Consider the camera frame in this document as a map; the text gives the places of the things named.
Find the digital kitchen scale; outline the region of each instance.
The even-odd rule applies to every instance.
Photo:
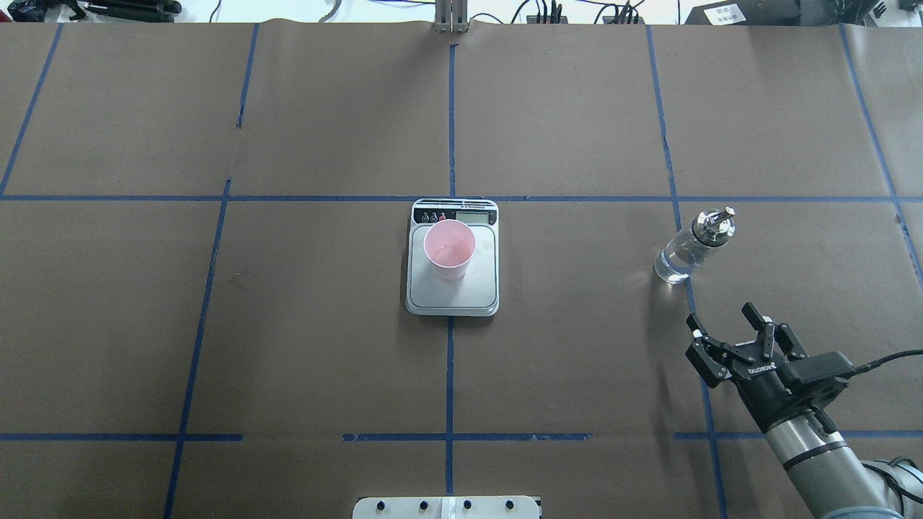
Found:
[[[465,222],[474,232],[468,271],[445,280],[423,251],[426,231],[440,220]],[[410,213],[407,239],[407,310],[416,315],[488,317],[500,307],[500,251],[497,204],[484,199],[419,199]]]

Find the black cable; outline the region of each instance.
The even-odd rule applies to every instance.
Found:
[[[209,23],[211,23],[212,18],[215,18],[215,13],[218,12],[218,9],[221,9],[221,8],[222,8],[222,0],[218,0],[218,5],[215,6],[215,10],[211,11],[211,16],[209,17]]]
[[[877,466],[871,465],[871,464],[862,464],[862,466],[866,467],[868,470],[874,472],[875,474],[878,474],[879,476],[881,476],[881,478],[883,478],[885,483],[888,485],[888,488],[893,490],[893,492],[897,494],[898,497],[905,497],[911,501],[915,501],[920,504],[923,504],[923,498],[919,497],[917,494],[914,494],[913,492],[907,491],[904,487],[901,487],[901,483],[897,480],[897,478],[889,474],[884,469],[878,468]],[[901,499],[901,515],[903,514],[904,514],[904,500]]]
[[[923,350],[906,350],[903,352],[892,353],[888,356],[883,356],[882,358],[878,360],[873,360],[869,362],[868,364],[863,364],[862,366],[853,368],[851,372],[846,373],[843,377],[846,379],[849,379],[849,378],[855,377],[856,375],[861,375],[862,373],[868,373],[869,371],[872,371],[873,369],[878,368],[879,366],[881,366],[882,364],[886,362],[891,362],[892,360],[896,360],[898,358],[902,358],[905,356],[912,356],[912,355],[923,355]]]
[[[529,1],[530,1],[530,0],[524,0],[524,2],[522,2],[522,3],[520,4],[519,8],[516,9],[516,13],[513,14],[513,19],[510,20],[509,23],[515,23],[515,22],[516,22],[516,17],[519,16],[520,11],[522,11],[522,8],[525,7],[525,5],[529,3]]]
[[[497,18],[497,17],[495,17],[494,15],[492,15],[492,14],[490,14],[490,13],[477,13],[476,15],[472,16],[471,19],[475,19],[475,18],[477,18],[477,17],[491,17],[491,18],[495,19],[496,21],[498,21],[499,23],[503,23],[502,21],[500,21],[500,18]]]
[[[342,5],[342,3],[343,3],[343,0],[334,0],[333,9],[331,9],[329,13],[324,15],[323,18],[319,19],[318,23],[324,23],[325,21],[333,18],[333,15],[337,14],[337,11],[340,10],[340,6]]]
[[[603,6],[603,8],[601,8],[601,9],[599,10],[598,13],[596,13],[596,19],[593,20],[593,24],[594,24],[594,25],[595,25],[597,22],[599,22],[599,17],[603,16],[603,11],[605,11],[605,10],[608,9],[609,7],[614,7],[614,8],[616,9],[616,15],[618,15],[618,6],[616,6],[615,4],[606,4],[606,5]]]
[[[625,6],[622,7],[622,12],[620,15],[618,15],[618,23],[628,23],[627,20],[631,19],[630,9],[632,8],[633,7],[631,7],[631,2],[629,0],[625,0]]]
[[[888,466],[898,466],[899,464],[908,464],[916,469],[919,469],[917,464],[914,463],[914,460],[908,458],[907,456],[897,456],[888,462]]]

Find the metal bracket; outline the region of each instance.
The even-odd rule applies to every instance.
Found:
[[[468,32],[468,0],[436,0],[436,32]]]
[[[542,499],[529,496],[362,498],[353,519],[542,519]]]

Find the pink cup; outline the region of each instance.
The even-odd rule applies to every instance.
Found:
[[[465,222],[443,220],[426,231],[423,251],[442,279],[459,279],[474,256],[474,232]]]

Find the water bottle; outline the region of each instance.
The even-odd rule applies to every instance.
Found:
[[[712,251],[726,244],[734,235],[733,217],[736,214],[730,207],[725,207],[723,211],[709,209],[700,212],[692,225],[673,236],[654,260],[653,269],[660,279],[670,284],[686,281]]]

